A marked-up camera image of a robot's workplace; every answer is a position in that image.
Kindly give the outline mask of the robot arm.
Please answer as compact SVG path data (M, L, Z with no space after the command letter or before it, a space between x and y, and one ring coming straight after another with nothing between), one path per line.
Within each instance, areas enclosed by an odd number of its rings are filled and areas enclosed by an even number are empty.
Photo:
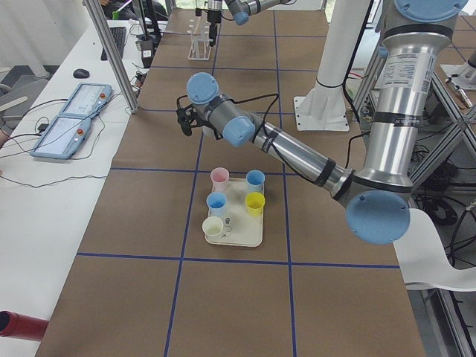
M387 57L364 166L357 173L239 108L205 72L187 82L189 106L181 107L177 99L178 123L187 136L204 126L204 132L234 147L250 141L328 190L346 208L347 224L357 237L374 244L396 241L410 225L408 166L437 56L450 43L467 2L385 1L381 39ZM307 96L294 98L298 130L349 130L344 82L371 7L372 1L336 1L315 86Z
M210 24L209 27L209 40L210 46L213 47L216 44L216 38L218 34L218 24L222 22L222 0L206 1L207 4L207 21ZM225 0L225 3L231 12L233 21L238 25L244 25L249 17L258 14L270 7L284 4L292 4L293 1L286 0L253 0L253 1L240 1L240 0Z

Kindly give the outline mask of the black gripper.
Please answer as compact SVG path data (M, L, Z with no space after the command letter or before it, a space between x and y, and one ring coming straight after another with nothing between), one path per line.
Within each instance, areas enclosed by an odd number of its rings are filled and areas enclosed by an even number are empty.
M186 98L186 95L182 95L176 99L177 122L184 135L190 137L192 135L192 129L207 126L208 123L197 112L192 103L186 106L181 104L181 100L184 98Z
M207 20L209 27L209 44L216 44L217 24L222 21L222 0L207 0Z

